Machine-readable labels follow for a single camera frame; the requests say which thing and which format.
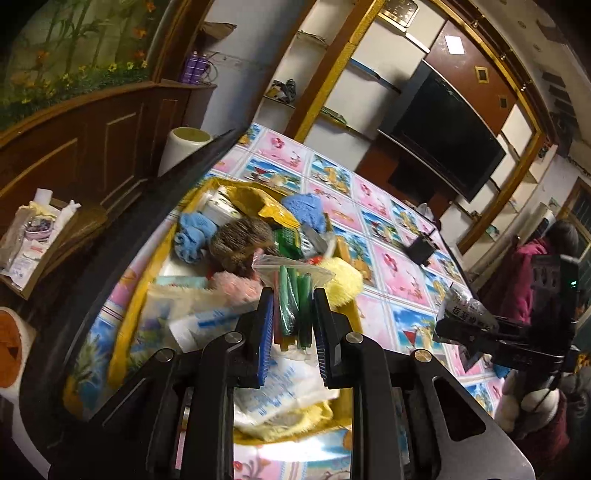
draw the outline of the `cylindrical container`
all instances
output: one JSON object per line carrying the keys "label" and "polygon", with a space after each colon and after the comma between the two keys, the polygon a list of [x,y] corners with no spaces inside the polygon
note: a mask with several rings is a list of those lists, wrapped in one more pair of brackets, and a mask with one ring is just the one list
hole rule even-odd
{"label": "cylindrical container", "polygon": [[183,74],[181,75],[181,83],[191,83],[193,71],[195,70],[195,65],[197,64],[199,58],[199,54],[196,51],[189,55],[187,62],[185,63]]}
{"label": "cylindrical container", "polygon": [[34,339],[31,326],[11,309],[0,307],[0,395],[14,404]]}
{"label": "cylindrical container", "polygon": [[168,134],[164,153],[160,160],[158,177],[180,163],[190,154],[211,142],[212,136],[203,130],[192,127],[174,128]]}
{"label": "cylindrical container", "polygon": [[44,207],[47,207],[49,205],[49,202],[51,201],[52,196],[52,190],[37,189],[37,191],[35,192],[35,198],[33,198],[33,202],[35,202],[38,205],[43,205]]}
{"label": "cylindrical container", "polygon": [[206,56],[200,56],[197,59],[197,63],[195,64],[195,68],[193,69],[193,75],[191,76],[191,85],[197,85],[201,82],[201,77],[207,70],[209,66],[209,60]]}

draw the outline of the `wall mural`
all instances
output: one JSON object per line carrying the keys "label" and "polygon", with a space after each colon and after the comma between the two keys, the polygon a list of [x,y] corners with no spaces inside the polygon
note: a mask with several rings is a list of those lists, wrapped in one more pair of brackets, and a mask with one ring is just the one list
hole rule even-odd
{"label": "wall mural", "polygon": [[150,49],[173,2],[48,1],[0,64],[0,129],[77,95],[147,80]]}

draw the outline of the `metal screw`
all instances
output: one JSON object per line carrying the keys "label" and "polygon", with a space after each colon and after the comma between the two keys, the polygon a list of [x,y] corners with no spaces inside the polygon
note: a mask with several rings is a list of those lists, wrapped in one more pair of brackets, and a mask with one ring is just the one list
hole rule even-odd
{"label": "metal screw", "polygon": [[431,361],[431,358],[433,358],[429,350],[424,350],[422,348],[414,352],[414,357],[419,362],[422,362],[424,364],[429,363]]}
{"label": "metal screw", "polygon": [[229,332],[224,335],[224,340],[234,345],[235,343],[242,342],[242,334],[240,332]]}
{"label": "metal screw", "polygon": [[345,340],[347,340],[349,343],[361,343],[363,342],[363,335],[357,332],[349,332],[347,335],[345,335]]}
{"label": "metal screw", "polygon": [[171,348],[161,348],[156,352],[156,360],[158,362],[166,363],[170,362],[174,357],[174,350]]}

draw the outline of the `flat screen tv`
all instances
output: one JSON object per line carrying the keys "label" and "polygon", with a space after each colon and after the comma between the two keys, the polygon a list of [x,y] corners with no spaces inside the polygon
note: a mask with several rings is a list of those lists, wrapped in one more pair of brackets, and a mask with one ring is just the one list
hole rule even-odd
{"label": "flat screen tv", "polygon": [[505,156],[482,118],[424,61],[379,131],[433,170],[468,202]]}

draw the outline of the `dark hair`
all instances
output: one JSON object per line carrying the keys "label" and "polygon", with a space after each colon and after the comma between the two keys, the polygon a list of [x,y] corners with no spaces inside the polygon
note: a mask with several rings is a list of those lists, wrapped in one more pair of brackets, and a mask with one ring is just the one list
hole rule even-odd
{"label": "dark hair", "polygon": [[577,229],[568,220],[558,220],[548,228],[544,235],[556,253],[575,257],[579,249],[579,234]]}

